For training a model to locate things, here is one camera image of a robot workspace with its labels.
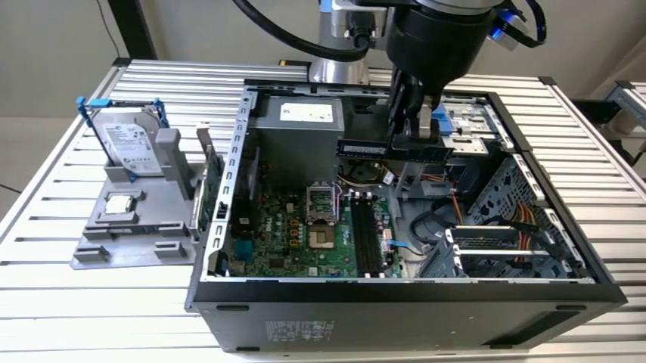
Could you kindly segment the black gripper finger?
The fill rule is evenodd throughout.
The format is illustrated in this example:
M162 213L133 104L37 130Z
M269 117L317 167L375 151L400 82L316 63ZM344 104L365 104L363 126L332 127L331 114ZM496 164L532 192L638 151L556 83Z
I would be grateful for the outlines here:
M439 122L432 111L440 92L429 92L421 81L393 70L387 102L387 159L440 160Z

